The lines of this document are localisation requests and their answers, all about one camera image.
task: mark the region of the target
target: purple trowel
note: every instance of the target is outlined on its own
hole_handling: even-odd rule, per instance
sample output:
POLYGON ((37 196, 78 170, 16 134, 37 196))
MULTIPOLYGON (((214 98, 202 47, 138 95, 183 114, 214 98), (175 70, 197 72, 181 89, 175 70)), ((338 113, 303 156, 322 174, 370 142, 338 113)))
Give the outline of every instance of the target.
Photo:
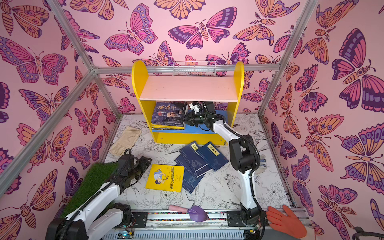
POLYGON ((168 209, 175 212, 189 213, 189 217, 195 222, 204 222, 209 219, 208 214, 204 211, 204 209, 198 206, 193 206, 191 209, 185 209, 183 207, 169 205, 168 209))

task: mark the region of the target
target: blue shelf base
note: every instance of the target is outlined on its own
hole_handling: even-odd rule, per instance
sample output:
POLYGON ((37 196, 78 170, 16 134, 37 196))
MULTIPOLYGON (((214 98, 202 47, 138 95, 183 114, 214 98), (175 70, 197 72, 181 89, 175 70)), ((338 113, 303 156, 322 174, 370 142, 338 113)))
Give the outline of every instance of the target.
MULTIPOLYGON (((228 118, 227 116, 227 111, 216 111, 217 114, 221 114, 225 117, 225 119, 228 118)), ((204 124, 200 124, 200 126, 203 129, 207 129, 207 127, 204 124)), ((216 134, 212 132, 211 130, 209 131, 204 131, 200 127, 195 127, 195 126, 189 126, 185 125, 185 130, 159 130, 159 129, 152 129, 152 132, 170 132, 170 133, 193 133, 193 134, 216 134)))

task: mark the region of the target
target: yellow bookshelf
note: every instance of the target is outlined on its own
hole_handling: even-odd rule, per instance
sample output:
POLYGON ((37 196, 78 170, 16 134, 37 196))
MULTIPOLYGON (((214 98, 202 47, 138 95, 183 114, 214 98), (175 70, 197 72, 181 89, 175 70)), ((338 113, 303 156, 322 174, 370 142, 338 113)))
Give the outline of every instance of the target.
POLYGON ((159 101, 209 101, 228 102, 225 115, 233 126, 244 86, 244 64, 238 62, 233 77, 201 76, 149 76, 142 61, 132 67, 132 85, 152 137, 156 143, 189 144, 196 141, 206 144, 224 145, 225 141, 212 131, 186 125, 185 130, 152 130, 151 119, 159 101))

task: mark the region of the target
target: green grass mat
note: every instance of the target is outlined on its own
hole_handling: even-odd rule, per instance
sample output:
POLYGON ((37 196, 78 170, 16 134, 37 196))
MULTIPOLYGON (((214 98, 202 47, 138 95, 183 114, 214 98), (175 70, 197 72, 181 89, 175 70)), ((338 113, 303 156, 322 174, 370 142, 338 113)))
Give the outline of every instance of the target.
POLYGON ((61 217, 67 216, 85 203, 118 167, 117 162, 95 163, 89 169, 77 193, 72 197, 61 217))

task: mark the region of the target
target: glove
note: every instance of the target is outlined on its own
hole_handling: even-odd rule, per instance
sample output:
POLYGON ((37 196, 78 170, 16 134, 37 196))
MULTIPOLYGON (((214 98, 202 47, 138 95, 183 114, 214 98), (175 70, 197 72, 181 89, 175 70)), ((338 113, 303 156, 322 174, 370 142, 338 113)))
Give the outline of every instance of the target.
POLYGON ((307 230, 296 215, 286 205, 283 205, 286 215, 277 209, 269 206, 266 212, 267 219, 271 222, 270 227, 273 230, 286 233, 294 238, 303 238, 307 235, 307 230))

